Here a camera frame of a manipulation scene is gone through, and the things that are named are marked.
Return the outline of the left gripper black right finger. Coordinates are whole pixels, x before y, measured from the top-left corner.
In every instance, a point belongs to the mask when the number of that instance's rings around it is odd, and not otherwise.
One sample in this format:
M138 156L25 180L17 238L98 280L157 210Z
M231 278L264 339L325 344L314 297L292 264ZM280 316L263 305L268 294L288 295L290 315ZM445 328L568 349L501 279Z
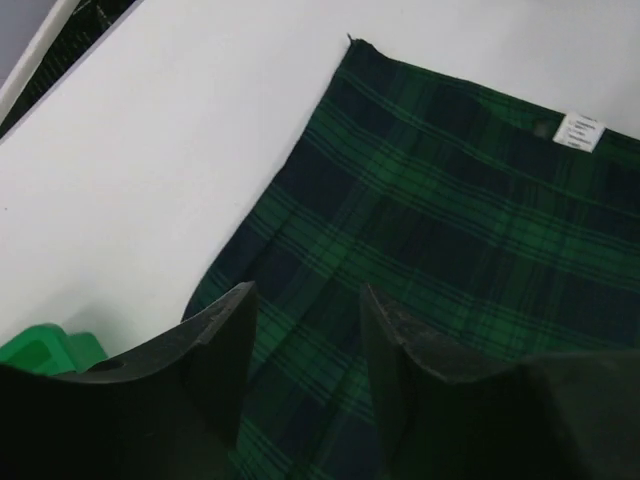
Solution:
M393 479L635 479L639 354L502 362L365 285L360 325L384 466Z

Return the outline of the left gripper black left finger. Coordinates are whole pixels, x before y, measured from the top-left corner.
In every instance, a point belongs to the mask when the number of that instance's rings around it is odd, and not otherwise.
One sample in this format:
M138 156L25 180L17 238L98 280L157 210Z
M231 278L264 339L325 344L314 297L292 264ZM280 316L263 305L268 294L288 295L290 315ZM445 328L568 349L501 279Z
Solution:
M81 373L1 369L5 479L226 479L254 347L243 282Z

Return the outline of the green navy plaid skirt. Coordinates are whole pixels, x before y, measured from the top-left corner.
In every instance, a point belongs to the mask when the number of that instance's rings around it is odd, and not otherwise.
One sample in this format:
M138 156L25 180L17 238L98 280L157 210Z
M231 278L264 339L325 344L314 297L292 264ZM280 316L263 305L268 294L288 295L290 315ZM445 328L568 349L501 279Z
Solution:
M234 479L372 479L359 292L497 359L639 344L639 143L354 40L284 167L204 274L259 317Z

